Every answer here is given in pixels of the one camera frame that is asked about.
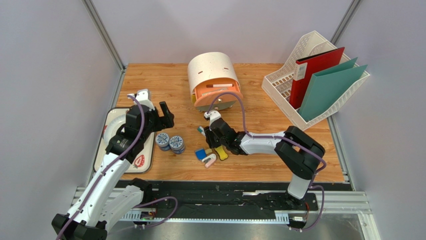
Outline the blue patterned tape roll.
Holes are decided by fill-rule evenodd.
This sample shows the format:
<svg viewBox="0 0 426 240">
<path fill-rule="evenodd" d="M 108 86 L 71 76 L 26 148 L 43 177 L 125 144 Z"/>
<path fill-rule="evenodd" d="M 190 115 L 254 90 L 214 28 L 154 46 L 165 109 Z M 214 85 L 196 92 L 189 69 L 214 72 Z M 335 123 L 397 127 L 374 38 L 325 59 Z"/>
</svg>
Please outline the blue patterned tape roll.
<svg viewBox="0 0 426 240">
<path fill-rule="evenodd" d="M 161 151 L 169 151 L 171 149 L 170 136 L 165 132 L 161 132 L 156 135 L 155 143 Z"/>
<path fill-rule="evenodd" d="M 182 154 L 185 151 L 184 139 L 179 135 L 175 135 L 170 138 L 169 146 L 171 151 L 177 155 Z"/>
</svg>

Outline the white brown marker pen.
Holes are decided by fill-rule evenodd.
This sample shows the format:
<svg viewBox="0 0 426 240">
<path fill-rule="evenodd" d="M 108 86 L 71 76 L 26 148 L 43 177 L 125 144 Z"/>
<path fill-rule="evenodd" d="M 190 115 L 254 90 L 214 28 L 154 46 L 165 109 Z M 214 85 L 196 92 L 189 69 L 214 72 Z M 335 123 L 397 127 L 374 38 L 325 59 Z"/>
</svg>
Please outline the white brown marker pen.
<svg viewBox="0 0 426 240">
<path fill-rule="evenodd" d="M 225 84 L 207 84 L 206 88 L 230 88 L 234 85 L 232 83 L 225 83 Z"/>
</svg>

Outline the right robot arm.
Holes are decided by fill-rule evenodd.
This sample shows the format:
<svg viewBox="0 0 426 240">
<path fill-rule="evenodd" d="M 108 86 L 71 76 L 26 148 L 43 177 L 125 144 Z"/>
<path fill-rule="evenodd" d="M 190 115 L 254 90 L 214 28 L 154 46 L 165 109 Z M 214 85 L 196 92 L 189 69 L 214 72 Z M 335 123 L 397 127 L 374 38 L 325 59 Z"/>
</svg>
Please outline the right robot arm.
<svg viewBox="0 0 426 240">
<path fill-rule="evenodd" d="M 235 131 L 222 117 L 207 117 L 204 128 L 211 147 L 222 146 L 233 155 L 268 154 L 278 156 L 292 172 L 287 188 L 291 198 L 301 200 L 311 187 L 315 175 L 327 164 L 324 147 L 296 126 L 277 133 Z"/>
</svg>

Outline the white teal marker pen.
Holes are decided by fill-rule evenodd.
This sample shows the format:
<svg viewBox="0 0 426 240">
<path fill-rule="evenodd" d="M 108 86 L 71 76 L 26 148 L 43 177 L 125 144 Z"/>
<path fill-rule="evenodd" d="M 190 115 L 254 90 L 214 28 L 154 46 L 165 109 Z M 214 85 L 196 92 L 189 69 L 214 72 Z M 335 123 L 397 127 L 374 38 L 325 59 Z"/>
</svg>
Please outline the white teal marker pen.
<svg viewBox="0 0 426 240">
<path fill-rule="evenodd" d="M 197 130 L 198 130 L 198 132 L 199 132 L 199 133 L 201 133 L 204 137 L 206 136 L 205 131 L 204 131 L 204 128 L 203 128 L 202 126 L 199 126 L 199 127 L 197 128 Z"/>
</svg>

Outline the red file folder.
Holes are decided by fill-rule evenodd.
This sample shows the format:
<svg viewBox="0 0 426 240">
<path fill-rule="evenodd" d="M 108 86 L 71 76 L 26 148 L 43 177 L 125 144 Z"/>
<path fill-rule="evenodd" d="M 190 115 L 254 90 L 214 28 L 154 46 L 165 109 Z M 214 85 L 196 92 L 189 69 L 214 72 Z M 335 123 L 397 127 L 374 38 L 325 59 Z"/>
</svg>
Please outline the red file folder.
<svg viewBox="0 0 426 240">
<path fill-rule="evenodd" d="M 288 100 L 294 109 L 301 107 L 312 75 L 338 65 L 344 50 L 345 47 L 340 47 L 295 61 L 295 71 Z"/>
</svg>

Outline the teal file folder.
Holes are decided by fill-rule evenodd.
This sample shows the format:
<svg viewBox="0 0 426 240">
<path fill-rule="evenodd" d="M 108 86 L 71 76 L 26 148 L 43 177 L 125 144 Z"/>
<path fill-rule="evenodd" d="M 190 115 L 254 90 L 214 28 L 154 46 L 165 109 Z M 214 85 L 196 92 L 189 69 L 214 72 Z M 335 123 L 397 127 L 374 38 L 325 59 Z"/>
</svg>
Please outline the teal file folder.
<svg viewBox="0 0 426 240">
<path fill-rule="evenodd" d="M 298 110 L 305 122 L 326 112 L 345 92 L 358 81 L 368 67 L 356 66 L 357 58 L 314 73 Z"/>
</svg>

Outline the yellow bone-shaped eraser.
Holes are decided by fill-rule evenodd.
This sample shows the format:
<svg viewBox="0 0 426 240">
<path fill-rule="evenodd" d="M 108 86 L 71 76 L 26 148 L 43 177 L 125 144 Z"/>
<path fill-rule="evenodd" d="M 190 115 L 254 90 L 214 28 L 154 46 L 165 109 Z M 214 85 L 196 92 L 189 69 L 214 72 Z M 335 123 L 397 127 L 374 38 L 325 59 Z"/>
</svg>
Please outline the yellow bone-shaped eraser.
<svg viewBox="0 0 426 240">
<path fill-rule="evenodd" d="M 219 159 L 221 161 L 224 161 L 229 157 L 228 154 L 226 153 L 226 151 L 224 150 L 223 146 L 216 147 L 214 150 L 218 154 Z"/>
</svg>

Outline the round drawer storage box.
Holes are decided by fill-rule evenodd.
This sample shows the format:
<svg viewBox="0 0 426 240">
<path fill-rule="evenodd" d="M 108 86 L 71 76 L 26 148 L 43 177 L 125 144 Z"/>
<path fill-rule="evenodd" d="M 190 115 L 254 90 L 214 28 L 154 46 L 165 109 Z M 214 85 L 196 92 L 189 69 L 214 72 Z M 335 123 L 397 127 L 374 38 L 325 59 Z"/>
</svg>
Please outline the round drawer storage box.
<svg viewBox="0 0 426 240">
<path fill-rule="evenodd" d="M 241 85 L 237 78 L 233 63 L 223 52 L 206 52 L 195 56 L 187 66 L 190 98 L 193 106 L 200 112 L 212 109 L 224 110 L 232 107 L 237 99 L 232 95 L 219 94 L 231 92 L 241 100 Z M 209 88 L 206 85 L 233 84 L 233 87 Z"/>
</svg>

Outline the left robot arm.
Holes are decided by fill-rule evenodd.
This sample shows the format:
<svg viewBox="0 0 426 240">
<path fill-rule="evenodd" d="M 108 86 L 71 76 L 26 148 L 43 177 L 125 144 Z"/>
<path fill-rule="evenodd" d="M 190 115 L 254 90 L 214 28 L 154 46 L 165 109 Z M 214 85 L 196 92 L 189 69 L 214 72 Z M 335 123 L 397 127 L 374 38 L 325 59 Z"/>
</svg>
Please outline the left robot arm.
<svg viewBox="0 0 426 240">
<path fill-rule="evenodd" d="M 66 214 L 56 214 L 51 225 L 58 240 L 105 240 L 114 225 L 134 207 L 141 208 L 156 203 L 153 185 L 134 178 L 126 188 L 108 202 L 122 175 L 133 164 L 137 154 L 144 149 L 148 137 L 174 126 L 174 115 L 167 103 L 160 102 L 163 116 L 155 107 L 137 101 L 126 114 L 122 126 L 106 148 L 100 169 Z"/>
</svg>

